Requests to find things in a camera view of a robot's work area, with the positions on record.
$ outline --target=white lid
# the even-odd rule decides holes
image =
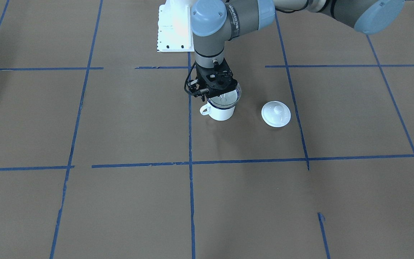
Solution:
[[[261,109],[261,116],[266,124],[279,128],[289,123],[292,114],[287,105],[279,101],[270,101]]]

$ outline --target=blue joint cap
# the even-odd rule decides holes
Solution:
[[[273,0],[258,0],[258,30],[274,22],[276,7]]]
[[[399,16],[404,5],[405,0],[379,0],[360,16],[354,29],[367,35],[378,33]]]
[[[210,36],[223,27],[226,17],[221,0],[199,0],[191,8],[191,29],[197,36]]]

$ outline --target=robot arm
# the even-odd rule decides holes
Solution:
[[[186,79],[185,91],[204,101],[235,90],[225,41],[270,25],[275,10],[323,13],[356,31],[374,34],[389,26],[403,6],[404,0],[198,0],[191,9],[195,50],[191,70],[196,66],[197,78]]]

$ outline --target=mug handle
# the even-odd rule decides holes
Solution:
[[[209,115],[210,114],[210,104],[209,103],[206,103],[205,105],[202,105],[202,107],[201,107],[201,109],[199,110],[199,112],[202,114],[202,115]]]

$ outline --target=white mug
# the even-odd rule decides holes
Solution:
[[[205,105],[201,107],[199,112],[204,116],[209,115],[214,120],[224,121],[233,116],[234,108],[235,106],[226,110],[221,110],[213,107],[210,103],[207,102]]]

